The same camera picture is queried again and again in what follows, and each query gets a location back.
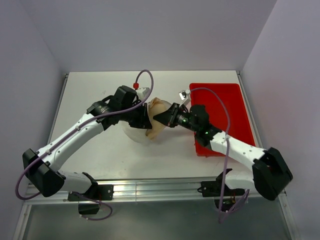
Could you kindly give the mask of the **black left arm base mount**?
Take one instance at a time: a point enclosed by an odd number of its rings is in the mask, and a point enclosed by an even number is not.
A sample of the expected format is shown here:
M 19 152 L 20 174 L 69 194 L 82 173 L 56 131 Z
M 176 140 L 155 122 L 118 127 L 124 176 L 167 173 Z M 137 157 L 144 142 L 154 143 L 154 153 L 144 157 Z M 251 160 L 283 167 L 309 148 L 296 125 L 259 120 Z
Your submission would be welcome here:
M 96 221 L 91 215 L 96 215 L 99 210 L 109 210 L 105 218 L 109 218 L 113 213 L 113 208 L 105 201 L 113 199 L 114 186 L 112 184 L 98 184 L 91 187 L 86 193 L 69 192 L 67 196 L 68 202 L 78 202 L 78 213 L 81 217 L 86 217 Z

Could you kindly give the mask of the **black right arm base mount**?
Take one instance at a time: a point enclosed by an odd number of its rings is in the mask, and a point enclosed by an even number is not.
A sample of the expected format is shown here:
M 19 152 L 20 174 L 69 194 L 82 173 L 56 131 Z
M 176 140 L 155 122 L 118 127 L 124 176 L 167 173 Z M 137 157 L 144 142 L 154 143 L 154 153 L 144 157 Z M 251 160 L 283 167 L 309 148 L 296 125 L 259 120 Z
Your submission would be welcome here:
M 202 194 L 203 198 L 214 197 L 215 206 L 218 208 L 220 203 L 222 183 L 217 180 L 202 181 L 197 192 Z M 228 211 L 235 203 L 236 197 L 245 194 L 245 190 L 241 188 L 230 189 L 227 185 L 224 187 L 222 211 Z

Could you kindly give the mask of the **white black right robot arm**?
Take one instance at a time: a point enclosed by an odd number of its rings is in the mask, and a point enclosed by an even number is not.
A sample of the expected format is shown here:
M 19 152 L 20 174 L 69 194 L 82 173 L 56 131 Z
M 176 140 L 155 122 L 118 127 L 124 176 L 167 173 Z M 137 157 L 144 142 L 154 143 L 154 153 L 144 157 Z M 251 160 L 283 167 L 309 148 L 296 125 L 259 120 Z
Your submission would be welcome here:
M 273 201 L 293 180 L 293 174 L 276 148 L 259 148 L 229 136 L 210 123 L 204 105 L 193 105 L 189 112 L 184 112 L 174 103 L 153 119 L 170 128 L 181 126 L 193 131 L 195 140 L 202 147 L 229 156 L 248 169 L 247 172 L 227 170 L 225 178 L 216 183 L 216 189 L 222 195 L 233 189 L 256 190 L 265 199 Z

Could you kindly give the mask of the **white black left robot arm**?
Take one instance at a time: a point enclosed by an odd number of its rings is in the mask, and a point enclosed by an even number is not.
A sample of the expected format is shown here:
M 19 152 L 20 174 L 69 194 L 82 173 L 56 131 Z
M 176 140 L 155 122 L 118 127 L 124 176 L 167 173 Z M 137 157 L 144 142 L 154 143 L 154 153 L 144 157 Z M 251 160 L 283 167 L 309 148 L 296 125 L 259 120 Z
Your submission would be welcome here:
M 146 100 L 148 87 L 136 90 L 122 85 L 115 94 L 94 102 L 70 129 L 37 151 L 26 150 L 23 155 L 25 176 L 44 197 L 59 191 L 79 193 L 86 200 L 98 194 L 97 181 L 86 172 L 63 172 L 63 164 L 86 142 L 118 122 L 133 128 L 151 129 Z

